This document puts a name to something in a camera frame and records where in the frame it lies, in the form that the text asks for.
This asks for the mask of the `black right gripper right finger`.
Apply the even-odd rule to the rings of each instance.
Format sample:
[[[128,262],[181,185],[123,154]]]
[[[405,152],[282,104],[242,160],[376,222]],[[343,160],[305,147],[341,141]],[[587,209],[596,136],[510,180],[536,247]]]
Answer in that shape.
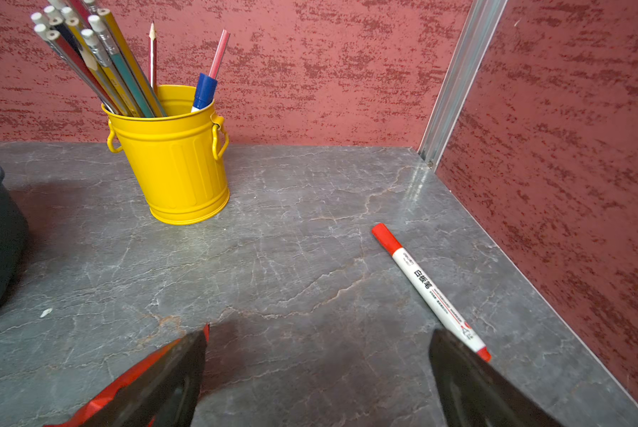
[[[446,329],[436,329],[429,361],[449,426],[559,426],[559,422]]]

